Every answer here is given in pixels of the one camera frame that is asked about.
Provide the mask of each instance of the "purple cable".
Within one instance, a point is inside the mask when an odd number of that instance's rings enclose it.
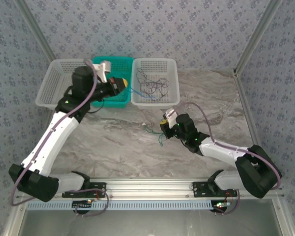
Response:
[[[233,213],[239,207],[239,202],[240,202],[240,193],[239,193],[239,190],[237,190],[237,195],[238,195],[238,199],[237,199],[236,205],[235,205],[235,207],[233,209],[231,209],[228,212],[224,212],[221,209],[219,209],[217,207],[214,207],[215,210],[218,210],[218,211],[221,212],[221,213],[217,212],[217,214],[219,214],[219,215],[229,215],[229,214]]]
[[[55,130],[57,128],[57,126],[65,119],[67,118],[68,116],[72,115],[73,113],[75,113],[77,110],[79,110],[81,107],[83,107],[87,102],[88,100],[91,98],[91,96],[93,95],[95,89],[96,89],[96,85],[97,85],[97,74],[96,74],[96,71],[95,71],[95,68],[93,66],[93,63],[91,60],[89,59],[85,59],[84,60],[84,63],[85,65],[89,66],[92,71],[93,71],[93,74],[94,74],[94,83],[93,83],[93,87],[91,89],[91,91],[89,92],[88,96],[84,99],[84,101],[79,105],[77,106],[75,109],[73,109],[71,112],[67,113],[66,115],[64,115],[60,120],[58,120],[58,122],[51,128],[51,130],[49,131],[49,133],[46,135],[46,137],[44,138],[43,142],[40,144],[40,146],[38,147],[36,153],[34,154],[32,160],[30,161],[30,163],[25,167],[25,169],[22,171],[22,173],[20,174],[20,176],[17,178],[17,180],[15,181],[13,187],[12,187],[12,191],[11,191],[11,195],[10,195],[10,204],[11,206],[13,207],[16,207],[20,204],[23,204],[25,202],[28,202],[32,199],[34,199],[33,197],[32,198],[28,198],[28,199],[25,199],[24,201],[21,201],[19,203],[14,203],[13,202],[13,199],[14,199],[14,194],[15,194],[15,191],[17,189],[17,186],[19,185],[21,179],[23,178],[23,176],[25,175],[26,171],[29,170],[30,166],[32,165],[32,163],[34,162],[34,160],[38,157],[38,154],[40,153],[40,151],[43,149],[44,145],[46,144],[47,140],[49,139],[49,137],[51,136],[51,134],[53,133],[53,130]]]
[[[74,191],[69,191],[69,192],[72,192],[72,193],[84,193],[84,192],[89,192],[89,191],[102,192],[106,196],[106,198],[107,198],[107,203],[106,203],[105,207],[100,212],[94,213],[94,214],[87,214],[87,215],[82,215],[82,214],[79,214],[78,213],[78,208],[81,205],[81,204],[78,204],[75,207],[75,209],[74,209],[74,211],[75,211],[75,213],[76,213],[77,216],[81,216],[81,217],[98,216],[100,214],[103,214],[107,210],[107,208],[109,206],[109,197],[108,197],[108,194],[104,190],[102,190],[102,189],[99,189],[99,188],[90,188],[90,189],[83,189],[83,190],[74,190]]]
[[[278,188],[280,187],[280,185],[281,185],[281,178],[280,178],[280,175],[279,175],[278,171],[276,170],[276,168],[275,168],[270,162],[268,162],[268,161],[265,160],[263,157],[261,157],[261,156],[255,154],[255,153],[253,153],[253,152],[250,152],[250,151],[247,151],[247,150],[244,150],[244,149],[237,149],[237,148],[235,148],[235,147],[230,147],[230,146],[228,146],[228,145],[220,144],[219,142],[217,142],[217,141],[214,139],[214,137],[213,137],[212,130],[211,130],[211,126],[210,126],[210,124],[209,124],[209,122],[208,122],[208,120],[207,120],[207,116],[205,115],[205,113],[204,113],[204,111],[202,110],[202,108],[201,108],[199,105],[197,105],[196,103],[194,103],[194,102],[183,102],[183,103],[185,103],[185,104],[192,104],[192,105],[196,106],[196,107],[201,111],[203,117],[204,117],[205,120],[206,120],[206,123],[207,123],[207,126],[208,126],[208,130],[209,130],[209,133],[210,133],[210,137],[211,137],[212,141],[213,141],[216,145],[218,145],[218,146],[220,146],[220,147],[222,147],[222,148],[229,149],[229,150],[233,150],[233,151],[241,151],[241,152],[247,153],[247,154],[249,154],[249,155],[251,155],[251,156],[254,156],[254,157],[258,158],[259,160],[263,161],[264,163],[266,163],[266,164],[270,167],[270,169],[274,172],[274,174],[276,175],[276,178],[277,178],[277,185],[276,185],[275,187],[273,187],[272,190],[278,189]]]

